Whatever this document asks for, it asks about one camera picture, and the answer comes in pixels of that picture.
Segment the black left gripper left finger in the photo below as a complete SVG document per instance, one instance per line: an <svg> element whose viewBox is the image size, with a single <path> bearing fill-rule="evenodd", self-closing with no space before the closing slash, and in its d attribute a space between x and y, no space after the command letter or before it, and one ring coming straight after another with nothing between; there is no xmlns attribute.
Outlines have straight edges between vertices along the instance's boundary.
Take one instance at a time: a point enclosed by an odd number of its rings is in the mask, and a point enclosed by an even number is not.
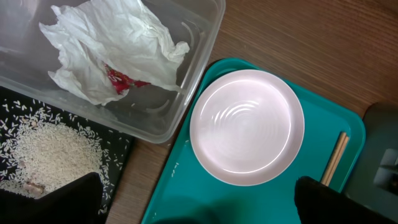
<svg viewBox="0 0 398 224"><path fill-rule="evenodd" d="M102 193L96 172L39 199L1 190L1 223L96 223Z"/></svg>

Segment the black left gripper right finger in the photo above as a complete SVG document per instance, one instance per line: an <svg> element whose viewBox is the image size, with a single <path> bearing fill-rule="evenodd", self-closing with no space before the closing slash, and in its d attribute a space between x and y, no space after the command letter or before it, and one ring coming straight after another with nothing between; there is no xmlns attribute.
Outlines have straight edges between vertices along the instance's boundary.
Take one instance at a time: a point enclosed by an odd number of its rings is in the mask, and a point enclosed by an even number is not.
<svg viewBox="0 0 398 224"><path fill-rule="evenodd" d="M308 176L296 181L294 202L302 224L395 224Z"/></svg>

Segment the wooden chopstick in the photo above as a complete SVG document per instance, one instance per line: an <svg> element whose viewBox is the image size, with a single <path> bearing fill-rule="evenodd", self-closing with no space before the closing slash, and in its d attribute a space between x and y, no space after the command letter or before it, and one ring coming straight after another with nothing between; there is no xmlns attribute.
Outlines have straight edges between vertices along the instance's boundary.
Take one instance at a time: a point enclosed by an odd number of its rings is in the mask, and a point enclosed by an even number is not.
<svg viewBox="0 0 398 224"><path fill-rule="evenodd" d="M334 175L334 173L335 173L335 170L336 170L338 164L340 163L340 160L341 160L342 155L343 155L343 153L344 153L344 151L345 151L345 149L346 149L346 145L347 145L348 141L349 141L349 136L346 135L346 139L345 139L345 141L344 141L344 143L343 143L343 148L341 149L341 151L340 151L340 153L339 153L339 155L338 155L338 157L337 157L337 160L336 160L336 162L335 162L335 165L333 166L333 175Z"/></svg>
<svg viewBox="0 0 398 224"><path fill-rule="evenodd" d="M343 143L345 139L346 139L346 133L341 132L321 179L321 183L325 186L329 186L331 176L333 175L333 166L335 165L337 157L341 149L343 148Z"/></svg>

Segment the large pink plate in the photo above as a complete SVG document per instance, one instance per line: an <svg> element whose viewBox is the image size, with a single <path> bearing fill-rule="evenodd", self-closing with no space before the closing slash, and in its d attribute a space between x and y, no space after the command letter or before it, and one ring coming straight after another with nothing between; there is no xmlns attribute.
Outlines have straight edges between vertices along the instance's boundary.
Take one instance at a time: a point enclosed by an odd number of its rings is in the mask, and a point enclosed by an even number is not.
<svg viewBox="0 0 398 224"><path fill-rule="evenodd" d="M201 166L231 185L252 186L283 173L301 148L302 105L279 77L238 70L217 78L197 99L190 141Z"/></svg>

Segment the white plastic wrapper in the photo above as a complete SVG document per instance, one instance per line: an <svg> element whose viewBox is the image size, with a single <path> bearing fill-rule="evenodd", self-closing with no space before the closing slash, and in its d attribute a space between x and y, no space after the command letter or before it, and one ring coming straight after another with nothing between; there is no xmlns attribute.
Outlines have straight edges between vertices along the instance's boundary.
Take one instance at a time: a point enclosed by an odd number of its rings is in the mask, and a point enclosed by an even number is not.
<svg viewBox="0 0 398 224"><path fill-rule="evenodd" d="M57 21L39 29L59 51L61 67L49 77L62 89L106 105L124 98L108 77L111 68L132 80L180 91L177 69L190 50L142 1L94 0L77 7L55 6Z"/></svg>

